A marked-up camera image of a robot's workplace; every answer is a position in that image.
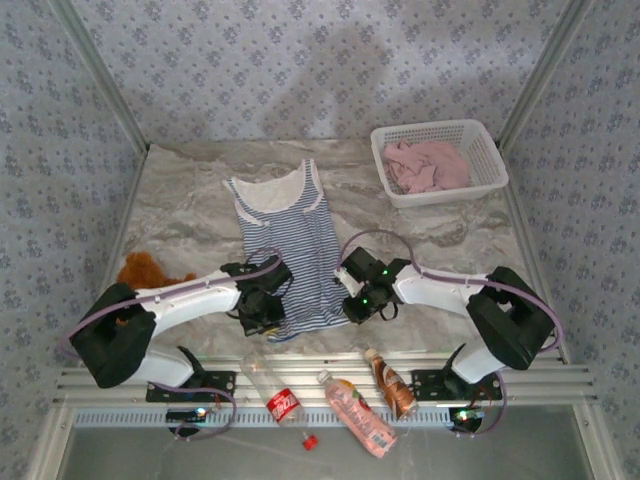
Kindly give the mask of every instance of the pink towel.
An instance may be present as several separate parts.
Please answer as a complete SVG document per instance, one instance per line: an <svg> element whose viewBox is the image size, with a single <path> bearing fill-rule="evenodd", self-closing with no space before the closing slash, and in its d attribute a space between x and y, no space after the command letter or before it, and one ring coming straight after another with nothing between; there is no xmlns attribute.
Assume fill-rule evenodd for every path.
<svg viewBox="0 0 640 480"><path fill-rule="evenodd" d="M446 142L410 145L402 140L384 149L385 172L405 193L437 192L469 186L469 165Z"/></svg>

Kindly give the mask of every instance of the wall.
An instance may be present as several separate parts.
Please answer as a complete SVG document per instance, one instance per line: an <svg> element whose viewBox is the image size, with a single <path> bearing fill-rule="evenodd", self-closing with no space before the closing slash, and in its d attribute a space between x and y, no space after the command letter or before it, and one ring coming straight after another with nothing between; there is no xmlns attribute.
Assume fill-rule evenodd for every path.
<svg viewBox="0 0 640 480"><path fill-rule="evenodd" d="M640 4L596 2L510 161L574 361L640 478Z"/></svg>
<svg viewBox="0 0 640 480"><path fill-rule="evenodd" d="M147 139L497 135L564 0L75 0Z"/></svg>
<svg viewBox="0 0 640 480"><path fill-rule="evenodd" d="M0 17L0 479L16 480L138 156L48 3L1 2Z"/></svg>

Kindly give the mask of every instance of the gray marble surface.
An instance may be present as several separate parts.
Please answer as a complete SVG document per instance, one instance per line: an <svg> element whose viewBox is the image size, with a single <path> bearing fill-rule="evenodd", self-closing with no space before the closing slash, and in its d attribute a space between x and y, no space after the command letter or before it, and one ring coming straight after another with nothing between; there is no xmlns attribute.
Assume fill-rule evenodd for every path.
<svg viewBox="0 0 640 480"><path fill-rule="evenodd" d="M244 259L230 192L231 176L251 182L281 177L303 158L316 160L341 244L355 233L385 228L404 235L418 261L460 273L505 265L525 275L524 260L500 192L480 200L395 209L384 193L366 140L184 144L149 151L135 197L120 266L128 252L147 250L170 276L205 275ZM382 260L407 257L384 235L357 244ZM396 320L306 333L282 344L246 338L237 320L213 314L179 325L155 341L183 345L199 356L244 354L256 345L270 353L341 353L371 345L380 351L452 351L477 336L468 318L426 306L403 306Z"/></svg>

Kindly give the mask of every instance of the laundry basket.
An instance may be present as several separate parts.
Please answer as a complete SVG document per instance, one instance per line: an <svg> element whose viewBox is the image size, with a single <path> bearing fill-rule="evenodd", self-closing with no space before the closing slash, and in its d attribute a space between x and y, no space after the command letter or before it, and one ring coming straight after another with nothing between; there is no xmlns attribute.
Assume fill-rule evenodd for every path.
<svg viewBox="0 0 640 480"><path fill-rule="evenodd" d="M469 164L470 186L439 192L404 193L392 178L387 177L383 156L386 145L400 140L410 143L428 140L449 142ZM450 120L377 128L371 133L371 148L384 190L396 208L472 200L502 188L509 182L504 162L491 135L477 120Z"/></svg>

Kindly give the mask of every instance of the robotic arm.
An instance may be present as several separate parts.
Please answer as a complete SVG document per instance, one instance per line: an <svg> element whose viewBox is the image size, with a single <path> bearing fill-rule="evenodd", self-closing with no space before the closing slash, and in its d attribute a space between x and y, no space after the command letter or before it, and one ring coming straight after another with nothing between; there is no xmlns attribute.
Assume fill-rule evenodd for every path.
<svg viewBox="0 0 640 480"><path fill-rule="evenodd" d="M388 265L358 247L336 270L336 277L349 290L344 312L355 323L376 313L383 319L385 307L424 304L469 316L480 338L462 345L443 371L446 387L460 394L486 375L508 366L526 370L554 329L553 320L538 306L486 284L514 287L536 294L511 269L498 267L489 275L459 275L424 269L416 271L410 261L395 259ZM458 280L440 281L437 278Z"/></svg>
<svg viewBox="0 0 640 480"><path fill-rule="evenodd" d="M246 336L279 327L284 309L275 293L292 275L284 263L274 266L277 261L274 255L260 266L229 263L204 278L153 290L116 283L87 312L71 344L101 388L140 380L183 386L199 367L195 357L182 347L149 348L151 340L202 315L233 310ZM113 311L89 320L105 309Z"/></svg>

